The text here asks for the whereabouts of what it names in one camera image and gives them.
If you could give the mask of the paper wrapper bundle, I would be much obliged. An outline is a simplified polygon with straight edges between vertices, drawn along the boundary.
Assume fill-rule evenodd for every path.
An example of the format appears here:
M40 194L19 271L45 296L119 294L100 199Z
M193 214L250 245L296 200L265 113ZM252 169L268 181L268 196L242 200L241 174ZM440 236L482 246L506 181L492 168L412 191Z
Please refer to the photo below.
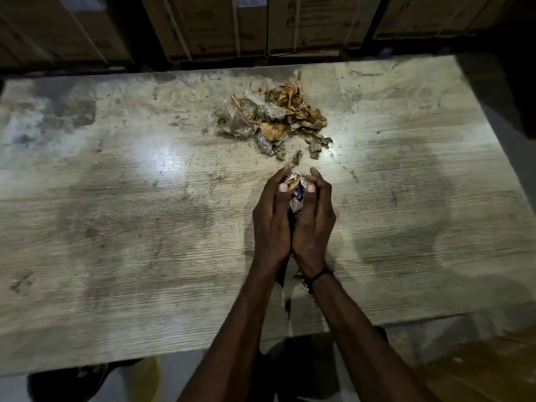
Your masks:
M303 173L290 173L284 183L290 193L289 209L293 216L299 216L303 210L303 196L310 182L305 178Z

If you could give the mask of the person's right hand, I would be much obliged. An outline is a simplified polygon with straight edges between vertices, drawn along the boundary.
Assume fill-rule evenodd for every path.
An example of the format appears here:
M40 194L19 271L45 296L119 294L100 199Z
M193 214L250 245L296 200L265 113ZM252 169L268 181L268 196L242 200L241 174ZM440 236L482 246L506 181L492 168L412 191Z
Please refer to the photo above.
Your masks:
M319 170L310 169L305 175L317 186L317 210L315 216L299 216L294 226L291 248L301 274L313 277L326 263L326 251L337 217L332 205L332 185Z

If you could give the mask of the person's right forearm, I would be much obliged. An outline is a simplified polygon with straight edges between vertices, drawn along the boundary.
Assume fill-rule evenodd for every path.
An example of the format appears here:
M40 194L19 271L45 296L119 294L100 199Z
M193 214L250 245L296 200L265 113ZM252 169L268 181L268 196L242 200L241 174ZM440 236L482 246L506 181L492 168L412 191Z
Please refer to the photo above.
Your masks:
M438 401L334 276L313 289L360 402Z

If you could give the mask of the person's left forearm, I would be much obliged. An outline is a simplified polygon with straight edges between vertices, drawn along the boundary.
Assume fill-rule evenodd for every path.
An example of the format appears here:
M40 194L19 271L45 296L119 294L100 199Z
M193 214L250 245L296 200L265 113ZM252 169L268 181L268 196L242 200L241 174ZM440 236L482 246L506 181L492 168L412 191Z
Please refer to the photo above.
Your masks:
M253 259L229 314L177 402L246 402L267 306L282 263Z

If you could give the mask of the brown cardboard box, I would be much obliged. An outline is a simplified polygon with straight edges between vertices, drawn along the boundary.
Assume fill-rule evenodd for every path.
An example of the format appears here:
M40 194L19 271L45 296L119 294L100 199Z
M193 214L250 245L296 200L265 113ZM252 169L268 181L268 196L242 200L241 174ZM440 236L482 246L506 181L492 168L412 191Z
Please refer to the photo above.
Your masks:
M266 55L268 0L141 0L170 63Z
M515 0L389 0L373 40L475 36L495 26Z
M270 56L358 49L381 0L267 0Z
M0 0L0 70L131 63L119 0Z

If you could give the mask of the person's left hand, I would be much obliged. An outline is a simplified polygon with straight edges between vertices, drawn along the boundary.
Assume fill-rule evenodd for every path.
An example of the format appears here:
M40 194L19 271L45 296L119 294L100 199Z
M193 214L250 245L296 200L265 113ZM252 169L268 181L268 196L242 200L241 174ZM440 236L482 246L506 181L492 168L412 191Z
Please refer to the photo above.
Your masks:
M277 188L291 173L285 166L264 185L258 203L252 212L255 266L277 274L291 252L291 229L288 213L277 217Z

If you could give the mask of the yellow plastic bag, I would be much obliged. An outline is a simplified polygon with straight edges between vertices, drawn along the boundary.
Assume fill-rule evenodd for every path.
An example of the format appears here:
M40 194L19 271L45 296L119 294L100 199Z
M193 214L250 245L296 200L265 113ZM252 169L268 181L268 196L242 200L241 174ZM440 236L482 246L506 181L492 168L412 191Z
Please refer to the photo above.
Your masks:
M143 358L124 367L123 380L126 402L159 402L160 357Z

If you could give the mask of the black wrist band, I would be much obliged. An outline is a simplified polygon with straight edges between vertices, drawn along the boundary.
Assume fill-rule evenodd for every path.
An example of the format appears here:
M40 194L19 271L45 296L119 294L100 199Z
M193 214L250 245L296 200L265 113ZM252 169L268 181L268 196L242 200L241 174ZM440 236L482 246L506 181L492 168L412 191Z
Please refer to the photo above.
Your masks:
M313 277L306 277L301 273L293 275L293 279L301 281L303 286L307 289L309 295L314 294L313 283L324 275L334 276L334 271L327 267L324 267L320 272L316 273Z

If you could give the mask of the crumpled clear plastic wrap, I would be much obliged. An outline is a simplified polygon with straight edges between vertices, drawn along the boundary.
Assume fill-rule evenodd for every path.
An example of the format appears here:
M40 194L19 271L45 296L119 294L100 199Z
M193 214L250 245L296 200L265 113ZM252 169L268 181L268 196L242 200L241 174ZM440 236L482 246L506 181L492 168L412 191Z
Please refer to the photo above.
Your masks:
M262 89L232 94L217 116L217 133L251 140L265 155L285 158L286 109L268 101Z

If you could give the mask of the person's dark trousers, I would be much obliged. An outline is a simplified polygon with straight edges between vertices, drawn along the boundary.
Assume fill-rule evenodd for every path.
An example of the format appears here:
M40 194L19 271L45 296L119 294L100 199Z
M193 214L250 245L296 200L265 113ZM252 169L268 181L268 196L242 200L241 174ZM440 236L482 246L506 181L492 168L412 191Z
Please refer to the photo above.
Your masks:
M330 332L257 351L247 402L360 402Z

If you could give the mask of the pile of brown tape scraps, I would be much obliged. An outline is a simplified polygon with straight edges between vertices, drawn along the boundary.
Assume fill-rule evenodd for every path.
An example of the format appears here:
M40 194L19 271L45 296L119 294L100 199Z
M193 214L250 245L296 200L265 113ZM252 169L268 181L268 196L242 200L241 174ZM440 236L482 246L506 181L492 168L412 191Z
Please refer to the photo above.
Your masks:
M296 73L294 81L258 89L252 97L256 107L252 125L262 153L283 160L286 155L285 139L291 135L302 135L309 146L310 158L317 160L332 143L331 138L321 133L327 127L327 118L319 108L311 106L303 91L301 71Z

